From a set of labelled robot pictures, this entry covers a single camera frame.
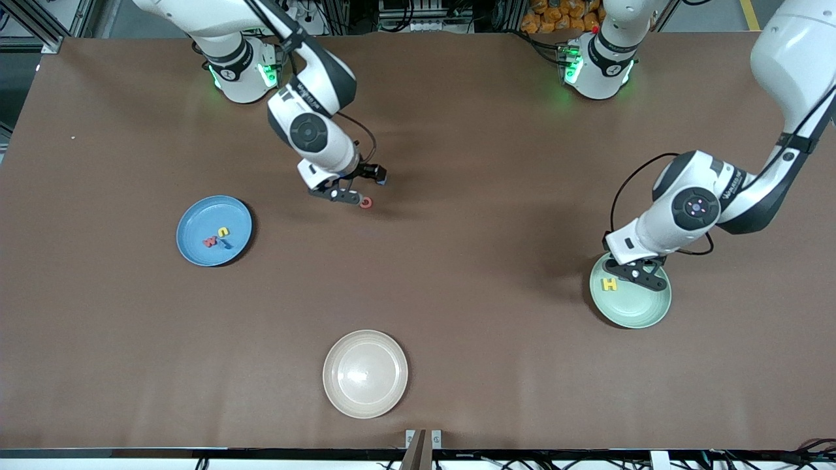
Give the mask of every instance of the white plate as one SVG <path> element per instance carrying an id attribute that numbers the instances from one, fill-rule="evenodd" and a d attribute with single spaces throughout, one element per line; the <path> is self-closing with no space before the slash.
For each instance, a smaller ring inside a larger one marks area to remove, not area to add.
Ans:
<path id="1" fill-rule="evenodd" d="M 388 335 L 359 330 L 343 336 L 325 358 L 325 395 L 344 414 L 369 419 L 384 415 L 406 391 L 404 351 Z"/>

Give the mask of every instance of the brown table surface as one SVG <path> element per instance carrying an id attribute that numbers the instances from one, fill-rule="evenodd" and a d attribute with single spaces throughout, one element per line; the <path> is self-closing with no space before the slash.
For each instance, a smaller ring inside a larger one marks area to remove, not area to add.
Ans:
<path id="1" fill-rule="evenodd" d="M 672 256 L 647 330 L 587 300 L 609 204 L 639 164 L 696 148 L 756 171 L 782 128 L 756 36 L 650 35 L 615 98 L 582 99 L 511 35 L 323 39 L 390 183 L 375 208 L 307 195 L 264 101 L 212 88 L 188 40 L 68 40 L 3 167 L 0 446 L 795 448 L 836 434 L 836 138 L 764 232 Z M 344 128 L 369 142 L 338 118 Z M 617 223 L 650 204 L 660 163 Z M 229 194 L 257 219 L 225 268 L 177 221 Z M 400 404 L 368 421 L 322 387 L 353 330 L 396 338 Z"/>

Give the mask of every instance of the metal frame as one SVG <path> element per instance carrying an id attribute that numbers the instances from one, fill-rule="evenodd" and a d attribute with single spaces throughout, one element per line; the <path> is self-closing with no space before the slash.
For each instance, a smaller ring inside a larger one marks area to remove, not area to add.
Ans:
<path id="1" fill-rule="evenodd" d="M 52 13 L 34 0 L 0 0 L 0 7 L 38 39 L 44 54 L 56 54 L 61 49 L 61 42 L 70 35 L 69 30 Z M 23 41 L 17 41 L 9 47 L 13 52 L 22 52 L 18 49 L 25 46 Z"/>
<path id="2" fill-rule="evenodd" d="M 676 8 L 679 7 L 681 0 L 668 0 L 668 3 L 662 8 L 662 13 L 656 18 L 656 23 L 651 31 L 661 32 L 662 28 L 668 23 L 668 20 L 673 16 Z"/>
<path id="3" fill-rule="evenodd" d="M 7 139 L 11 139 L 13 130 L 14 128 L 12 126 L 7 125 L 5 122 L 0 120 L 0 135 L 6 137 Z"/>
<path id="4" fill-rule="evenodd" d="M 472 8 L 465 8 L 461 14 L 455 17 L 448 17 L 448 6 L 442 0 L 405 0 L 410 6 L 406 7 L 407 11 L 411 10 L 409 16 L 412 18 L 411 23 L 423 24 L 424 22 L 438 22 L 442 24 L 469 24 L 473 19 Z M 401 24 L 404 19 L 404 7 L 387 8 L 384 0 L 378 0 L 378 24 L 384 28 L 395 28 Z M 404 31 L 410 31 L 410 27 L 404 28 Z"/>
<path id="5" fill-rule="evenodd" d="M 0 38 L 0 52 L 56 54 L 66 37 L 83 37 L 98 0 L 80 0 L 69 28 L 35 0 L 0 0 L 0 7 L 32 34 L 31 38 Z"/>
<path id="6" fill-rule="evenodd" d="M 400 464 L 401 470 L 432 469 L 432 437 L 426 429 L 415 431 Z"/>

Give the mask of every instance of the black clamp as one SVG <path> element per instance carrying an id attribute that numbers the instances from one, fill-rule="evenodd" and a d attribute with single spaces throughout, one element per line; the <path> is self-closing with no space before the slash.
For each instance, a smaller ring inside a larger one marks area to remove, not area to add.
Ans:
<path id="1" fill-rule="evenodd" d="M 810 155 L 816 150 L 818 139 L 810 139 L 809 137 L 801 137 L 800 135 L 783 132 L 781 136 L 778 137 L 778 142 L 776 142 L 775 145 L 788 149 L 795 149 L 801 153 Z"/>
<path id="2" fill-rule="evenodd" d="M 609 234 L 610 231 L 604 232 L 603 244 L 605 251 L 609 251 L 609 246 L 607 245 L 607 235 Z M 667 289 L 668 282 L 665 278 L 657 276 L 656 273 L 665 265 L 667 258 L 666 256 L 657 256 L 651 259 L 640 259 L 633 263 L 619 264 L 614 258 L 610 257 L 610 259 L 604 262 L 604 271 L 628 283 L 640 285 L 654 292 L 660 292 Z M 649 273 L 645 271 L 645 267 L 648 266 L 650 267 Z"/>
<path id="3" fill-rule="evenodd" d="M 357 191 L 343 189 L 336 184 L 308 189 L 308 194 L 328 199 L 331 202 L 344 202 L 352 206 L 360 204 L 360 194 Z"/>
<path id="4" fill-rule="evenodd" d="M 344 180 L 353 180 L 355 178 L 366 178 L 375 180 L 381 186 L 386 184 L 386 169 L 383 166 L 371 163 L 360 163 L 348 175 L 343 176 Z"/>

